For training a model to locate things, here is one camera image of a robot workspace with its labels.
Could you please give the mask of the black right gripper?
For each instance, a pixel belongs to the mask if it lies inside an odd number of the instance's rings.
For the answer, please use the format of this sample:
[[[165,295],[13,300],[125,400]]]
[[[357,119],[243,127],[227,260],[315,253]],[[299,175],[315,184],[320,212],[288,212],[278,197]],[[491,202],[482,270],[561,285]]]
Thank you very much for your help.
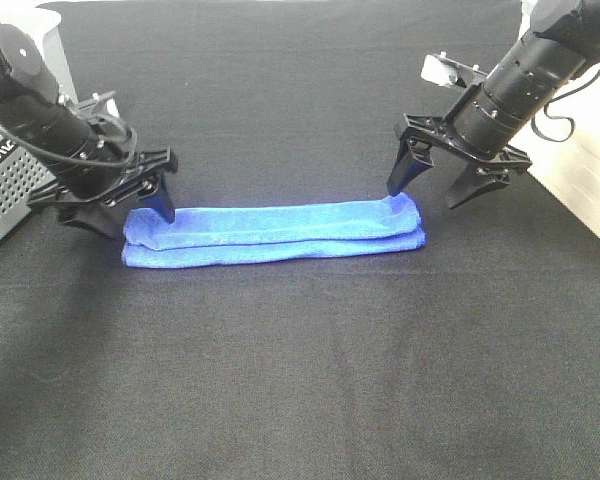
[[[525,173],[532,165],[522,150],[505,146],[496,153],[479,153],[438,116],[402,114],[394,126],[399,149],[386,182],[387,191],[397,196],[420,174],[433,167],[431,150],[436,147],[468,165],[445,194],[448,208],[455,209],[486,193],[507,187],[510,174]]]

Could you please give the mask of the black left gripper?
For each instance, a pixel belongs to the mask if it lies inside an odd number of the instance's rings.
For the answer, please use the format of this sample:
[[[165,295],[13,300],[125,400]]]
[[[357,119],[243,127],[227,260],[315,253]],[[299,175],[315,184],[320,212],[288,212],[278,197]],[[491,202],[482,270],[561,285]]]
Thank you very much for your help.
[[[105,238],[121,236],[123,212],[116,206],[136,196],[146,207],[172,224],[176,213],[164,175],[178,171],[170,149],[137,152],[123,166],[71,167],[51,182],[30,192],[29,206],[57,206],[63,226],[84,229]]]

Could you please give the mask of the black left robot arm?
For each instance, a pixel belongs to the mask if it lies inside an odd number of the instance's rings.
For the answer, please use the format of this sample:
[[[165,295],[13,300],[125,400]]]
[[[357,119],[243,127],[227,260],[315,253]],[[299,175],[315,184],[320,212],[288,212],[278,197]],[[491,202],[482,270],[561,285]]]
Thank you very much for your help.
[[[170,149],[138,150],[135,129],[104,107],[112,96],[65,99],[33,39],[0,23],[0,135],[54,177],[29,193],[28,207],[53,208],[61,224],[108,238],[120,235],[125,217],[116,209],[132,197],[174,222],[164,175],[178,168]]]

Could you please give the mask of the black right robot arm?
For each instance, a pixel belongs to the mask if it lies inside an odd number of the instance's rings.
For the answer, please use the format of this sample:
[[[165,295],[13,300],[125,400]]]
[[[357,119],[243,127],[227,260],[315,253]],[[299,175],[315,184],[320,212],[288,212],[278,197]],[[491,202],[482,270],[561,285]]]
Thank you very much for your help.
[[[539,1],[527,30],[489,74],[448,61],[463,93],[444,116],[404,114],[387,190],[396,196],[432,168],[434,147],[464,160],[446,193],[449,207],[509,185],[531,166],[511,139],[571,80],[600,65],[600,1]]]

